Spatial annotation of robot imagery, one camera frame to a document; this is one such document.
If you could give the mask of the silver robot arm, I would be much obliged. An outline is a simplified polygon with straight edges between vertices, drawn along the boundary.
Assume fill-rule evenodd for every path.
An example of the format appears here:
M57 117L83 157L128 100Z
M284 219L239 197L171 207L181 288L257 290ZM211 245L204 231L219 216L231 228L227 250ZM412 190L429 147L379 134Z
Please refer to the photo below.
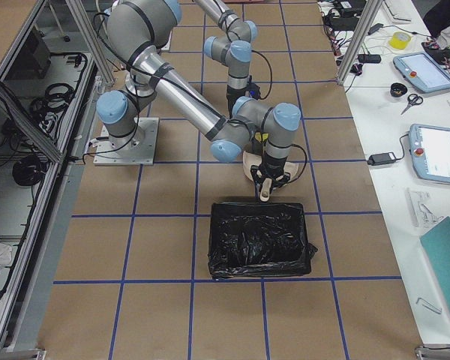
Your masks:
M196 3L224 33L222 37L208 37L203 52L228 68L226 99L231 110L248 90L252 42L257 37L257 27L254 22L242 20L222 1L197 0Z
M126 107L137 102L134 95L144 100L160 95L210 141L218 161L230 163L241 155L244 173L266 201L273 190L295 182L303 173L287 160L295 147L301 111L291 103L268 106L250 89L255 23L244 21L222 1L197 4L224 33L208 38L203 52L228 69L229 115L219 113L159 54L182 20L180 4L117 1L105 15L108 38L103 43L126 66L129 83L123 92L107 95L118 109L102 115L102 121L122 124Z

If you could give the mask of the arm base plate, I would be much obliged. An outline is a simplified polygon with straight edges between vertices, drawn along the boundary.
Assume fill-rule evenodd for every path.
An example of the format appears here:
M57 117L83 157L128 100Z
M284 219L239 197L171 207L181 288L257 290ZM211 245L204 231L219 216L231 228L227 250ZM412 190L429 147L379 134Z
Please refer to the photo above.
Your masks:
M105 139L97 142L94 165L134 166L142 164L152 166L155 160L159 123L159 118L140 117L138 129L121 139L110 136L103 125L100 137L105 137Z

